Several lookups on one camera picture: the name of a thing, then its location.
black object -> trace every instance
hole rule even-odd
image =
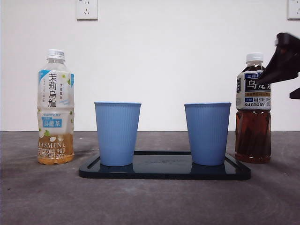
[[[277,34],[275,53],[256,83],[268,84],[294,79],[300,71],[300,39],[289,33]],[[300,88],[290,93],[300,99]]]
[[[100,164],[99,155],[79,167],[84,178],[170,179],[170,180],[248,180],[251,170],[226,154],[223,165],[193,163],[190,151],[135,151],[133,163],[126,166]]]

plastic bottle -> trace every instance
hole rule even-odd
[[[271,156],[271,86],[256,84],[262,62],[262,53],[248,54],[237,77],[235,157],[249,163],[267,163]]]
[[[46,165],[63,164],[74,157],[74,75],[64,65],[62,50],[49,49],[47,60],[38,73],[37,159]]]

cup rim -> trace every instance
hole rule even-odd
[[[186,105],[228,105],[231,104],[231,102],[200,102],[200,103],[186,103],[184,104],[184,106]]]
[[[95,105],[98,104],[134,104],[134,105],[141,105],[139,102],[109,102],[109,101],[95,101]]]

green leaf illustration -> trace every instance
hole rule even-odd
[[[44,133],[44,135],[45,135],[46,137],[50,137],[50,132],[49,132],[49,130],[46,130],[45,133]]]

bottle label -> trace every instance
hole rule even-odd
[[[62,159],[73,155],[74,75],[41,70],[38,82],[38,156]]]
[[[238,110],[270,110],[271,85],[256,84],[263,71],[240,73],[237,78],[236,108]]]

